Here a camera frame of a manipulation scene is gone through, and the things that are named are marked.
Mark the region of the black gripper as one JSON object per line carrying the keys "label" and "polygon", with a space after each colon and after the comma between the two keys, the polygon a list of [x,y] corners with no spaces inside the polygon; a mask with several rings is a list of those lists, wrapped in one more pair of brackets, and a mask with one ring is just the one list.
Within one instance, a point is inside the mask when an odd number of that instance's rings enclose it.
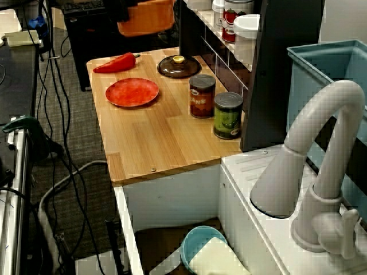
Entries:
{"label": "black gripper", "polygon": [[108,1],[109,13],[113,22],[127,22],[130,19],[128,2],[125,0]]}

